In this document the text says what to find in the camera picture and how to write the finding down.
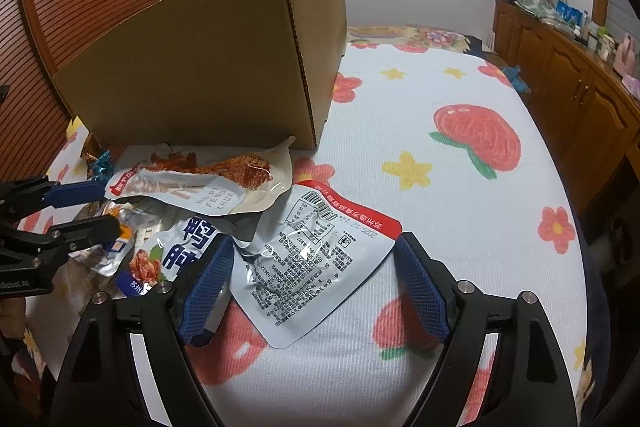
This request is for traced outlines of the blue foil candy packet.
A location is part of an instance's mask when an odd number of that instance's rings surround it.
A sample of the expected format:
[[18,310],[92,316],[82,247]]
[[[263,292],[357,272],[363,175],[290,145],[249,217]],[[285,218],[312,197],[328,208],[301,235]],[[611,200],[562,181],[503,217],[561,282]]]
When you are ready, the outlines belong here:
[[94,158],[90,165],[91,179],[105,184],[112,176],[114,176],[114,166],[112,163],[112,155],[109,150]]

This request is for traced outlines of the pink kettle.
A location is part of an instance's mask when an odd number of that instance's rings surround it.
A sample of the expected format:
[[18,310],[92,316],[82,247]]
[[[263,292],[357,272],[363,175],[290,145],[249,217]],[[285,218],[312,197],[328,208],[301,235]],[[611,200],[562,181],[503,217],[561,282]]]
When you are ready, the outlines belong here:
[[631,34],[626,34],[616,49],[613,69],[620,77],[634,75],[634,69],[636,68],[635,43],[634,37]]

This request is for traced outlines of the floral pillow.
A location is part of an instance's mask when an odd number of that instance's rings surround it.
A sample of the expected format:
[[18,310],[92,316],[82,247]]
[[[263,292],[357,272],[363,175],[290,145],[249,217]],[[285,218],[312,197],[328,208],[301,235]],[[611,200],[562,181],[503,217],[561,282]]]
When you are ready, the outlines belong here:
[[380,44],[389,44],[411,52],[443,49],[477,56],[484,52],[479,38],[425,25],[350,26],[347,28],[347,42],[358,49],[372,49]]

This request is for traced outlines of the white blue snack packet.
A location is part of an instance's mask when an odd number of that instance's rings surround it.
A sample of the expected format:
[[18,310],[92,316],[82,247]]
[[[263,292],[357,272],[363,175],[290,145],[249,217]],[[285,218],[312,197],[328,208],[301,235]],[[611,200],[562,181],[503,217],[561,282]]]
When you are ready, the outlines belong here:
[[156,202],[146,209],[127,210],[124,218],[134,232],[134,243],[115,284],[125,297],[139,297],[160,282],[173,282],[218,235],[239,231],[238,219],[205,217]]

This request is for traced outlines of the wooden sideboard cabinet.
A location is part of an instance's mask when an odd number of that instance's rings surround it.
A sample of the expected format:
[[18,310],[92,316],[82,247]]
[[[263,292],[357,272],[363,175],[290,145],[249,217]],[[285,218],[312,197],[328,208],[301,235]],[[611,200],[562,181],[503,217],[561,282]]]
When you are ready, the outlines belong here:
[[529,113],[546,141],[574,210],[593,218],[628,165],[639,179],[639,103],[613,69],[561,31],[497,0],[494,49],[532,94]]

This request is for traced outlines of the white chicken foot snack packet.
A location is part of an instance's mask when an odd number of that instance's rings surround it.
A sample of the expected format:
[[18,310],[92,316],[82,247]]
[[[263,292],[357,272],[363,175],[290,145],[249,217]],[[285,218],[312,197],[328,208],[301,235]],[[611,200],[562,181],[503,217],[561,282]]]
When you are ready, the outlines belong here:
[[133,145],[116,162],[104,196],[149,197],[206,217],[262,212],[292,185],[290,136],[268,150]]

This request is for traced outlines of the brown cardboard box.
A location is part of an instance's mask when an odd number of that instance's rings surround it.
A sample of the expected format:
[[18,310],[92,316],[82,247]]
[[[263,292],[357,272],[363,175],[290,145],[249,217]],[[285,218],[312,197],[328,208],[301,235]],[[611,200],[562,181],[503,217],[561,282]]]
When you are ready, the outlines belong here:
[[53,79],[103,145],[317,147],[345,0],[160,0]]

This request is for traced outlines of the pale blue red-edged packet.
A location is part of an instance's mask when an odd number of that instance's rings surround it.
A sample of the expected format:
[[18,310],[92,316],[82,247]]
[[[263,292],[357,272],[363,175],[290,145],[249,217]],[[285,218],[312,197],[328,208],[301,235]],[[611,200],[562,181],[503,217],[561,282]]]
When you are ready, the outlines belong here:
[[326,184],[296,183],[235,246],[231,294],[270,347],[290,347],[378,269],[401,232]]

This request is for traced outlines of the orange white snack packet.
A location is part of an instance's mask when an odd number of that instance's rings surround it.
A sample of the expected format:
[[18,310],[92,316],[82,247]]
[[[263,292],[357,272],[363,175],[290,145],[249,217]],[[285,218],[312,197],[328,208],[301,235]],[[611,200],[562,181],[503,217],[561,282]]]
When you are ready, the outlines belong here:
[[112,277],[119,268],[120,262],[134,246],[134,205],[130,202],[104,202],[100,207],[88,205],[79,213],[77,219],[89,217],[93,210],[94,217],[112,216],[119,225],[119,236],[111,242],[93,245],[81,251],[75,251],[70,257],[102,277]]

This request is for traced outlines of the floral white bed sheet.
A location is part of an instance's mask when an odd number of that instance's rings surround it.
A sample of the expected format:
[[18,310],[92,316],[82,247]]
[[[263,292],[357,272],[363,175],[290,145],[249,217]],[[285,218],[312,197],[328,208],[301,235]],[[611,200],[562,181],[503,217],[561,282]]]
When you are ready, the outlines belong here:
[[[313,150],[290,147],[292,185],[314,180],[400,222],[427,254],[486,295],[540,300],[576,398],[584,355],[586,290],[570,203],[544,140],[509,80],[478,57],[380,44],[345,49],[329,115]],[[41,210],[35,233],[77,221],[79,205]],[[239,220],[236,245],[262,212]],[[393,248],[326,319],[290,347],[258,333],[224,282],[186,358],[219,426],[409,426],[442,354],[422,329],[396,272]],[[35,313],[40,347],[61,343],[58,374],[93,297]],[[171,425],[140,334],[130,337],[143,398]],[[474,425],[498,337],[485,338],[457,425]]]

